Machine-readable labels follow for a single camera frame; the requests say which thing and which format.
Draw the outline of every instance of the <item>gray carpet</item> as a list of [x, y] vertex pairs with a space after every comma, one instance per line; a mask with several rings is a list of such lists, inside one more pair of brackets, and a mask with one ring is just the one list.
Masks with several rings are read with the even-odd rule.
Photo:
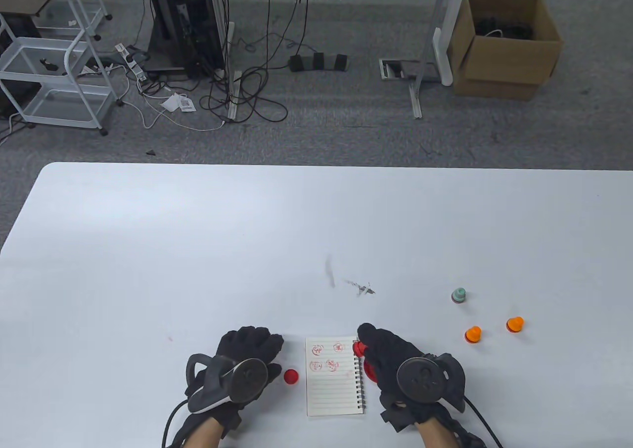
[[[100, 50], [134, 40], [141, 0], [106, 0], [113, 21], [100, 29]], [[271, 30], [282, 32], [294, 0], [273, 0]], [[414, 121], [407, 87], [381, 82], [379, 57], [418, 57], [433, 0], [310, 0], [306, 43], [326, 53], [350, 55], [348, 73], [271, 72], [265, 96], [289, 109], [282, 123], [254, 117], [217, 132], [179, 129], [164, 118], [143, 129], [138, 113], [115, 107], [109, 136], [93, 130], [38, 125], [0, 147], [0, 244], [4, 242], [41, 168], [52, 161], [133, 161], [265, 165], [446, 166], [478, 168], [633, 168], [633, 3], [629, 0], [547, 0], [565, 39], [551, 82], [532, 102], [455, 97], [432, 86], [421, 100], [424, 120]], [[266, 0], [231, 0], [236, 36], [253, 41], [265, 30]], [[288, 36], [299, 39], [299, 10]], [[147, 15], [138, 46], [149, 41]], [[261, 62], [243, 45], [235, 64]], [[273, 61], [283, 64], [282, 46]], [[115, 87], [125, 89], [121, 71]], [[203, 83], [190, 94], [204, 95]], [[127, 99], [154, 113], [138, 94]], [[263, 105], [273, 117], [278, 109]], [[219, 120], [207, 112], [174, 113], [190, 127]], [[153, 149], [156, 156], [145, 154]]]

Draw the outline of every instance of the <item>red object in hand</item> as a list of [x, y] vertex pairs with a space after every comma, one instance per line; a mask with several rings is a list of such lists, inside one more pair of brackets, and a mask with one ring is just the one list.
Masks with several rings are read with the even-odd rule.
[[364, 373], [367, 375], [367, 378], [372, 382], [378, 383], [376, 372], [373, 370], [373, 367], [371, 367], [371, 364], [367, 362], [367, 360], [364, 360], [362, 366], [364, 367]]
[[354, 351], [354, 355], [358, 358], [362, 358], [364, 356], [364, 351], [367, 349], [367, 346], [360, 341], [356, 341], [352, 344], [352, 351]]

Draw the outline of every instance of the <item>scribble on table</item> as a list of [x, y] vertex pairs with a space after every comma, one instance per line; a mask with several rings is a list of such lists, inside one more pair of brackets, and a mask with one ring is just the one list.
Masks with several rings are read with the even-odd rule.
[[332, 271], [331, 255], [328, 255], [325, 260], [325, 274], [327, 275], [327, 279], [330, 281], [330, 287], [334, 288], [336, 286], [336, 282], [334, 281], [334, 272]]
[[352, 285], [353, 287], [358, 288], [357, 296], [361, 295], [373, 295], [375, 291], [371, 289], [371, 283], [367, 283], [367, 286], [359, 285], [355, 281], [345, 280], [345, 283]]

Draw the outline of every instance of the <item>paper tag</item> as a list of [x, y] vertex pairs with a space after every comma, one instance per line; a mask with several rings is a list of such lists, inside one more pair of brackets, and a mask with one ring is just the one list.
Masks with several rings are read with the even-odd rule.
[[196, 107], [194, 107], [194, 102], [191, 101], [190, 98], [185, 97], [184, 95], [178, 96], [179, 107], [183, 112], [195, 112]]
[[160, 104], [161, 107], [163, 107], [168, 112], [173, 112], [174, 110], [176, 110], [180, 106], [180, 102], [178, 100], [178, 97], [179, 97], [179, 95], [177, 93], [174, 93], [174, 95], [172, 95], [167, 100], [165, 100], [165, 102]]

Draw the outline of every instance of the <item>orange object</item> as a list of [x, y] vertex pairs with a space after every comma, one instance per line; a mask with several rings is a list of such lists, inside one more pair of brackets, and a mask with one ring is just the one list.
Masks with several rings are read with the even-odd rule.
[[479, 326], [473, 326], [464, 334], [466, 341], [475, 344], [481, 340], [481, 328]]
[[511, 319], [509, 319], [506, 323], [506, 328], [508, 328], [508, 331], [511, 333], [518, 333], [523, 329], [524, 323], [525, 321], [520, 316], [511, 317]]

